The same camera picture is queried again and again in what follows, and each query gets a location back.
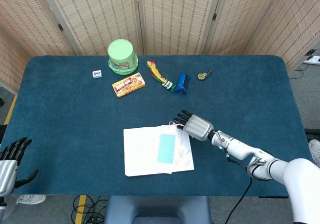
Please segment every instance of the stack of papers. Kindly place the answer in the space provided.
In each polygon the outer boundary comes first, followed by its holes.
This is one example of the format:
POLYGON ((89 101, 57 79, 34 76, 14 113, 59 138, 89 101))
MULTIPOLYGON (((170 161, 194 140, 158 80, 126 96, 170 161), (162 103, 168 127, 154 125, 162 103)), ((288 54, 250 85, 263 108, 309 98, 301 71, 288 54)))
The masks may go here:
POLYGON ((126 176, 194 170, 189 135, 176 125, 124 129, 126 176))

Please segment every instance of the blue rectangle on paper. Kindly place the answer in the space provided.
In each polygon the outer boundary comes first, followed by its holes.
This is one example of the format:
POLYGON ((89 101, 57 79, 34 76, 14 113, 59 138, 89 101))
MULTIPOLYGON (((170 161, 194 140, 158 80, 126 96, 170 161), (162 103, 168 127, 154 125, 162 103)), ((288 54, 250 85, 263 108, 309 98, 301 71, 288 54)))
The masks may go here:
POLYGON ((174 157, 174 144, 175 144, 175 135, 165 135, 162 134, 160 136, 160 143, 159 143, 159 149, 158 149, 158 162, 162 163, 173 163, 173 157, 174 157))

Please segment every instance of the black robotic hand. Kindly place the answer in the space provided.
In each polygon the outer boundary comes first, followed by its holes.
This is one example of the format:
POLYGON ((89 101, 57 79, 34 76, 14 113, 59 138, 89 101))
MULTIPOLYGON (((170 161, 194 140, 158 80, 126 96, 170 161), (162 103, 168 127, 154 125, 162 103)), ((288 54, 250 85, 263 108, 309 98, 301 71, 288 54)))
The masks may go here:
POLYGON ((28 178, 16 181, 16 172, 24 156, 24 151, 32 140, 26 137, 16 140, 11 145, 6 146, 0 153, 0 197, 6 197, 14 188, 19 188, 31 182, 38 173, 36 169, 28 178))
POLYGON ((208 140, 208 135, 214 130, 214 126, 207 120, 204 120, 187 110, 181 110, 181 112, 183 114, 177 114, 180 119, 173 119, 175 123, 179 124, 178 128, 197 140, 208 140))

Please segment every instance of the small white tile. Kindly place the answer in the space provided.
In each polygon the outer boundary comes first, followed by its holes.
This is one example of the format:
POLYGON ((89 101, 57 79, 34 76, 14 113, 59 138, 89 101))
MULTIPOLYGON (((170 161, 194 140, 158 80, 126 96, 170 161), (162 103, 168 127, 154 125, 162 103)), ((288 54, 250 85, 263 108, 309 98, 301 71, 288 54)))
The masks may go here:
POLYGON ((101 70, 92 71, 92 77, 94 79, 101 78, 102 77, 102 71, 101 70))

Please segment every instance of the white shoe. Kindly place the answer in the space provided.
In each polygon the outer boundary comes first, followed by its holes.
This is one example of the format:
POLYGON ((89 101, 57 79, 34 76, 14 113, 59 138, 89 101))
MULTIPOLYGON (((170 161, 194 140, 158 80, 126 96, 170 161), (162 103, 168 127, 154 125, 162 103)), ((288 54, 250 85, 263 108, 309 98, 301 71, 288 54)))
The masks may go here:
POLYGON ((320 141, 311 140, 309 142, 309 149, 310 149, 314 163, 318 167, 320 167, 320 141))
POLYGON ((35 205, 46 200, 46 195, 21 195, 17 201, 21 204, 35 205))

